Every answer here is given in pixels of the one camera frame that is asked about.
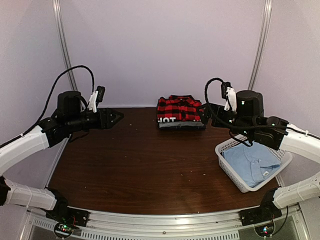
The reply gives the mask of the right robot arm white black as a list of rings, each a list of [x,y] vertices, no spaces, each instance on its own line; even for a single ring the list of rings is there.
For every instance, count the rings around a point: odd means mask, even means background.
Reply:
[[[289,121],[264,116],[263,95],[252,90],[235,92],[231,87],[221,91],[225,105],[210,103],[208,100],[197,108],[201,122],[218,128],[229,129],[231,134],[240,134],[244,143],[262,144],[273,150],[294,153],[312,160],[320,161],[320,138],[302,130]],[[295,184],[278,187],[268,191],[261,206],[256,210],[259,220],[268,220],[276,210],[283,209],[320,195],[320,175],[315,175]]]

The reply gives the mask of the light blue long sleeve shirt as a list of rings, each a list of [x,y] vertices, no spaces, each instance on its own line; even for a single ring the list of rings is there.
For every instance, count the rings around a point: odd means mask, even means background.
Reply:
[[[251,188],[264,182],[282,165],[266,146],[255,142],[250,147],[244,144],[233,146],[223,151],[222,156]]]

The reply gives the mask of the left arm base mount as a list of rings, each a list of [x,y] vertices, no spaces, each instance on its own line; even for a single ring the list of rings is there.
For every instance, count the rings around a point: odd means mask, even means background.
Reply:
[[[45,216],[56,222],[66,225],[68,227],[86,227],[89,219],[89,212],[72,207],[67,207],[62,212],[57,210],[43,210]]]

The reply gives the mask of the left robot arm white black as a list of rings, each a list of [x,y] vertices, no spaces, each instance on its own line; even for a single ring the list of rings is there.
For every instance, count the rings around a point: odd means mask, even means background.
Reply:
[[[66,91],[58,95],[57,108],[50,117],[42,118],[31,130],[0,146],[0,173],[42,150],[54,147],[63,140],[73,141],[72,135],[91,129],[111,129],[124,118],[124,114],[111,109],[99,108],[105,89],[101,86],[86,101],[79,91]],[[69,228],[77,223],[76,216],[68,207],[68,200],[57,190],[40,189],[0,177],[0,204],[34,207],[46,216]]]

